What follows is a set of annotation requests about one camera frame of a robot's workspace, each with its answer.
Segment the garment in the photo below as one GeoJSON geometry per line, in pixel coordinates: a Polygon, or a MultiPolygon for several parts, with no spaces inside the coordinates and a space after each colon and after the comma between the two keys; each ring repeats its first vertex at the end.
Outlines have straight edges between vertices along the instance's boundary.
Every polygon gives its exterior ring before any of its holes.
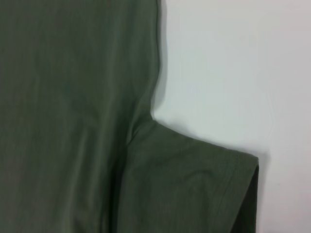
{"type": "Polygon", "coordinates": [[[253,233],[258,159],[155,122],[156,0],[0,0],[1,233],[253,233]]]}

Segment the t-shirt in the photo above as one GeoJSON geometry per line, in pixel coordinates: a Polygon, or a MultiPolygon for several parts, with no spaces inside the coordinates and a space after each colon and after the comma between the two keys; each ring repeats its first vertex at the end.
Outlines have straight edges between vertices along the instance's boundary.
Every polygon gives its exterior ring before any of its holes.
{"type": "Polygon", "coordinates": [[[255,232],[258,159],[151,117],[159,9],[0,0],[1,233],[255,232]]]}

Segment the white wall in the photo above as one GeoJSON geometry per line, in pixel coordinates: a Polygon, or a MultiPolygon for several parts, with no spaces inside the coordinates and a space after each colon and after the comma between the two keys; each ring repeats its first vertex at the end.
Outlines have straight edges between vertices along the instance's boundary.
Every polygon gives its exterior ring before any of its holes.
{"type": "Polygon", "coordinates": [[[311,233],[311,1],[162,8],[155,118],[259,157],[259,233],[311,233]]]}

